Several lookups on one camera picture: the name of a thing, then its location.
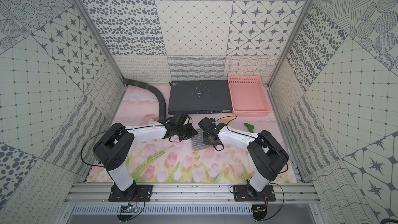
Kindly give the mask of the grey striped square dishcloth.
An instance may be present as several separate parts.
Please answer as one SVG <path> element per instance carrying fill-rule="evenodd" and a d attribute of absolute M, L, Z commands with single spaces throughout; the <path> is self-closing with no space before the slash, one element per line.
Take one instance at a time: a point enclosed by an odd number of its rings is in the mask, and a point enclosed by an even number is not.
<path fill-rule="evenodd" d="M 202 130 L 198 130 L 197 135 L 195 135 L 192 139 L 191 139 L 191 143 L 192 143 L 192 149 L 194 151 L 199 151 L 199 150 L 203 150 L 206 149 L 208 146 L 203 144 L 203 131 Z"/>

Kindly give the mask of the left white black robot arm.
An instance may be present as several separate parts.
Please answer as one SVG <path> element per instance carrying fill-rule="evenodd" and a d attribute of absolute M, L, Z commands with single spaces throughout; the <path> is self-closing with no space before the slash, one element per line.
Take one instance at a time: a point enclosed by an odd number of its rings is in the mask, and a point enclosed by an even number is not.
<path fill-rule="evenodd" d="M 197 134 L 190 117 L 182 112 L 177 112 L 165 120 L 137 127 L 126 127 L 121 123 L 115 123 L 93 146 L 93 153 L 117 189 L 126 192 L 134 185 L 134 179 L 126 164 L 126 158 L 133 145 L 152 140 L 171 141 L 173 137 L 177 137 L 181 142 Z"/>

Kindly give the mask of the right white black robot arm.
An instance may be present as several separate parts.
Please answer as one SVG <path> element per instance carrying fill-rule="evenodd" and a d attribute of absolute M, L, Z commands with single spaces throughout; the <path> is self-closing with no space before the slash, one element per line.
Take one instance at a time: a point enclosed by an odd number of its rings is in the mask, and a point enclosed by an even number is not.
<path fill-rule="evenodd" d="M 257 169 L 248 181 L 248 191 L 260 193 L 287 167 L 289 155 L 274 136 L 263 130 L 250 133 L 230 128 L 225 123 L 215 123 L 208 117 L 199 122 L 205 142 L 213 147 L 226 144 L 247 151 Z"/>

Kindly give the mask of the black flat metal box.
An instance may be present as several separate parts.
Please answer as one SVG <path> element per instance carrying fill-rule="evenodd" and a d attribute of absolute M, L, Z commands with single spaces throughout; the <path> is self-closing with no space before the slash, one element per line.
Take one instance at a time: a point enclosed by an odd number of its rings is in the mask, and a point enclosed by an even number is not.
<path fill-rule="evenodd" d="M 169 115 L 232 113 L 232 100 L 227 80 L 171 82 Z"/>

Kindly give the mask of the right green pipe fitting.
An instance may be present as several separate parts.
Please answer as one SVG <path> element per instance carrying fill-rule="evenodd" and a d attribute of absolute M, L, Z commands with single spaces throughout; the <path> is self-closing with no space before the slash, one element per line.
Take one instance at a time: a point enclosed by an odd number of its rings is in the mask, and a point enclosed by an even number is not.
<path fill-rule="evenodd" d="M 250 133 L 254 133 L 254 129 L 255 129 L 254 125 L 249 124 L 249 123 L 244 123 L 244 126 L 248 129 L 248 131 Z"/>

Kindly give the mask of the floral pink table mat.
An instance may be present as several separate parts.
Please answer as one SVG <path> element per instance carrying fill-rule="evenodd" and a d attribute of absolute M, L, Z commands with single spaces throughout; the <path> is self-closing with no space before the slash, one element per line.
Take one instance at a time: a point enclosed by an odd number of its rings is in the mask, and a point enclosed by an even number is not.
<path fill-rule="evenodd" d="M 156 97 L 138 87 L 128 87 L 113 122 L 125 126 L 151 124 L 158 119 Z M 192 115 L 193 126 L 204 115 Z M 194 151 L 191 139 L 177 137 L 135 144 L 126 159 L 131 176 L 138 183 L 244 183 L 256 167 L 249 153 L 233 145 Z"/>

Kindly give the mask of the pink plastic basket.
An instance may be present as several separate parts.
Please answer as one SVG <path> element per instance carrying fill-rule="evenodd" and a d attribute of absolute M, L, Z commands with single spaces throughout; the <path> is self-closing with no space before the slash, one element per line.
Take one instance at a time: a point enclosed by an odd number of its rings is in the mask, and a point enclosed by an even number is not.
<path fill-rule="evenodd" d="M 260 76 L 229 76 L 233 114 L 242 117 L 266 117 L 272 112 Z"/>

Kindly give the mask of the right small black controller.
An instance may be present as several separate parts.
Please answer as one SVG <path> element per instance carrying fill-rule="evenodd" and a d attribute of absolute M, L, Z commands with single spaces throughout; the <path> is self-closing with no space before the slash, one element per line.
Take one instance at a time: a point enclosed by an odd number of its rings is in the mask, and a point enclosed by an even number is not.
<path fill-rule="evenodd" d="M 267 207 L 265 205 L 252 205 L 252 213 L 255 220 L 263 220 L 267 215 Z"/>

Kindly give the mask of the green circuit board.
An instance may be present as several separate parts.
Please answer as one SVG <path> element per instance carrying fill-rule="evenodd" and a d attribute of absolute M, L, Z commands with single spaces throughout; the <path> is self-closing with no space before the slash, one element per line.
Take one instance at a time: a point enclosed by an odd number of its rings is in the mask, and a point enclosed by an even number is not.
<path fill-rule="evenodd" d="M 120 213 L 137 214 L 138 208 L 134 205 L 121 205 Z"/>

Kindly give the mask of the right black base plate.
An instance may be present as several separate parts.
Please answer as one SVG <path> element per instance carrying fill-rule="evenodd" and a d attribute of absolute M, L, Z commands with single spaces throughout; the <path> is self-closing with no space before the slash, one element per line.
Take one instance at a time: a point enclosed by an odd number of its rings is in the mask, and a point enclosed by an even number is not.
<path fill-rule="evenodd" d="M 276 197 L 272 185 L 267 185 L 261 192 L 256 191 L 249 184 L 232 185 L 230 192 L 235 202 L 275 202 Z"/>

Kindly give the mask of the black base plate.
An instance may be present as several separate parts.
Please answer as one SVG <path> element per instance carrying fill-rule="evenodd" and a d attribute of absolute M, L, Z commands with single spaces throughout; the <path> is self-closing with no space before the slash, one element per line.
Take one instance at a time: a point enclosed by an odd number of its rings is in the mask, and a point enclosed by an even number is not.
<path fill-rule="evenodd" d="M 116 184 L 111 187 L 109 202 L 149 202 L 152 195 L 153 185 L 132 184 L 125 191 L 121 191 Z"/>
<path fill-rule="evenodd" d="M 230 192 L 235 202 L 275 202 L 276 197 L 272 185 L 267 185 L 261 192 L 256 191 L 249 184 L 232 185 Z"/>

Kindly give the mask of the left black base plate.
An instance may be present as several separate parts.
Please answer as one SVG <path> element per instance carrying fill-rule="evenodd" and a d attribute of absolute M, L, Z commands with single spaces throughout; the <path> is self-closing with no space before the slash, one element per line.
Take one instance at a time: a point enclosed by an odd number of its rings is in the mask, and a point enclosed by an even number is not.
<path fill-rule="evenodd" d="M 132 184 L 125 191 L 121 191 L 116 184 L 111 187 L 109 202 L 149 202 L 152 195 L 153 185 Z"/>

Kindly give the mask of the aluminium rail frame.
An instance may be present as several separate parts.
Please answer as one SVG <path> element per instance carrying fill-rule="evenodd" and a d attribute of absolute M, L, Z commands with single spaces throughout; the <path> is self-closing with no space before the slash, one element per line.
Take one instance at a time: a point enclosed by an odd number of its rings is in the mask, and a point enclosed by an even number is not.
<path fill-rule="evenodd" d="M 74 183 L 66 196 L 70 204 L 106 204 L 111 183 Z M 320 204 L 313 184 L 274 184 L 276 203 Z M 172 184 L 155 183 L 150 203 L 160 204 L 234 204 L 233 188 L 228 183 Z"/>

